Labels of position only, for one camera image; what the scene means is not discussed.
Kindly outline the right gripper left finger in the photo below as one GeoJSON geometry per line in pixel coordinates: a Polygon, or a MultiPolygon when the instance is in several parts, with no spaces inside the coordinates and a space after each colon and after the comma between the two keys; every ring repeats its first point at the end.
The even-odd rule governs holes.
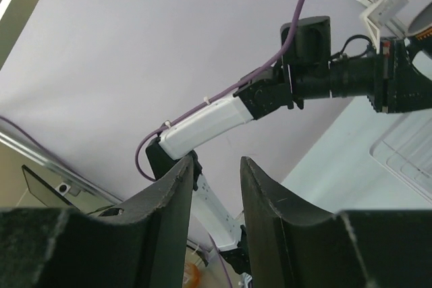
{"type": "Polygon", "coordinates": [[[92,217],[74,208],[1,210],[2,287],[180,287],[194,166],[92,217]]]}

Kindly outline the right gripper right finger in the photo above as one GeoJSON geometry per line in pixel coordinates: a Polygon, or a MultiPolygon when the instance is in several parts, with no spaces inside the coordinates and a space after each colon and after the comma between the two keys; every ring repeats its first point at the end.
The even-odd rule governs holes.
{"type": "Polygon", "coordinates": [[[429,210],[331,213],[240,162],[254,287],[430,287],[429,210]]]}

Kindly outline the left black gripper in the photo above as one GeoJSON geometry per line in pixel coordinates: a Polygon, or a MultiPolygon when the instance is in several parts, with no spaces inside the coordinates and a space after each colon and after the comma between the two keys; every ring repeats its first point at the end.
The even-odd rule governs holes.
{"type": "Polygon", "coordinates": [[[381,40],[380,52],[369,46],[373,60],[372,91],[367,95],[377,113],[431,109],[431,80],[412,63],[403,40],[381,40]]]}

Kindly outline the white wire dish rack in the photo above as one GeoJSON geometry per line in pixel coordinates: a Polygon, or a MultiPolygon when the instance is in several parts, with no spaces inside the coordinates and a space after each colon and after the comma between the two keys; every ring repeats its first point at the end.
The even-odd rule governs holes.
{"type": "Polygon", "coordinates": [[[372,144],[369,155],[431,203],[431,111],[405,113],[372,144]]]}

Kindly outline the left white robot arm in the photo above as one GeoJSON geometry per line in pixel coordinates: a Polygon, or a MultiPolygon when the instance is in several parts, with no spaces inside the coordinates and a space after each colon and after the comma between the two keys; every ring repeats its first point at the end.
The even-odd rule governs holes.
{"type": "Polygon", "coordinates": [[[431,54],[431,16],[422,13],[402,38],[383,37],[359,55],[331,52],[330,19],[304,18],[281,27],[283,49],[261,73],[244,76],[227,94],[209,99],[174,122],[166,122],[138,147],[153,180],[183,156],[239,125],[281,107],[303,108],[310,99],[363,96],[377,113],[431,108],[431,80],[414,66],[418,53],[431,54]]]}

